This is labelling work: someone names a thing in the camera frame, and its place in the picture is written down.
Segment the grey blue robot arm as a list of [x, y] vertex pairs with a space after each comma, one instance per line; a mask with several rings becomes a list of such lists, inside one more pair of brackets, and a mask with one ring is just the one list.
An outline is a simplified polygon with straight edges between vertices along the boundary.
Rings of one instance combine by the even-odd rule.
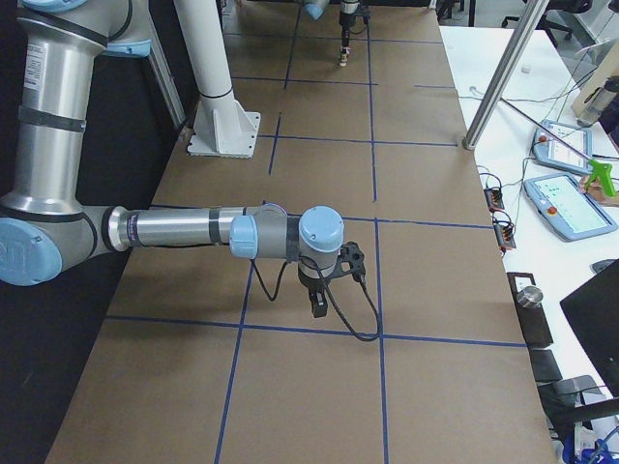
[[[301, 1], [303, 10], [314, 20], [319, 19], [324, 14], [329, 4], [330, 2], [327, 0]], [[349, 53], [351, 28], [360, 5], [360, 1], [354, 0], [341, 0], [339, 2], [340, 52], [344, 55]]]
[[236, 246], [243, 225], [258, 257], [283, 241], [261, 208], [149, 211], [153, 190], [128, 207], [76, 196], [95, 60], [160, 50], [145, 1], [22, 1], [28, 39], [13, 188], [1, 198], [1, 306], [27, 306], [24, 291], [92, 258], [134, 247]]

